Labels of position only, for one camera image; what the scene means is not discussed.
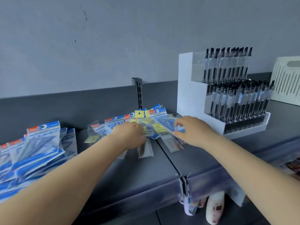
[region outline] red label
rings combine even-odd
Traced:
[[[21,142],[22,142],[22,139],[17,139],[17,140],[14,140],[14,141],[10,142],[9,144],[10,145],[15,145],[15,144],[19,144]]]
[[[99,125],[100,125],[100,124],[93,124],[92,127],[93,127],[93,128],[96,128],[96,127],[98,127]]]
[[[38,131],[38,130],[40,130],[39,126],[35,126],[35,127],[29,128],[29,132],[30,132],[30,133],[35,132],[35,131]]]
[[[7,144],[7,143],[2,144],[2,145],[0,145],[0,147],[1,147],[2,149],[6,149],[6,148],[8,148],[8,144]]]
[[[127,120],[128,118],[130,118],[130,114],[125,115],[124,119]]]

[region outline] gray wall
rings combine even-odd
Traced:
[[[0,98],[176,80],[178,54],[299,55],[300,0],[0,0]]]

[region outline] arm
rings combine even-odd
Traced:
[[[174,135],[210,153],[272,225],[299,223],[299,181],[216,134],[204,121],[185,116],[177,119],[178,124],[186,132]]]
[[[116,126],[111,135],[0,204],[2,224],[71,224],[118,155],[145,142],[141,129],[136,123]]]

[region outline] red logo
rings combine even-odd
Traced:
[[[7,143],[2,144],[2,145],[0,145],[0,147],[1,147],[2,149],[6,149],[6,148],[8,148],[8,144],[7,144]]]
[[[38,131],[38,130],[40,130],[39,126],[35,126],[35,127],[29,128],[29,132],[30,132],[30,133],[35,132],[35,131]]]
[[[124,119],[127,120],[128,118],[130,118],[130,114],[125,115]]]
[[[22,139],[17,139],[17,140],[14,140],[14,141],[10,142],[9,144],[10,145],[15,145],[15,144],[19,144],[21,142],[22,142]]]

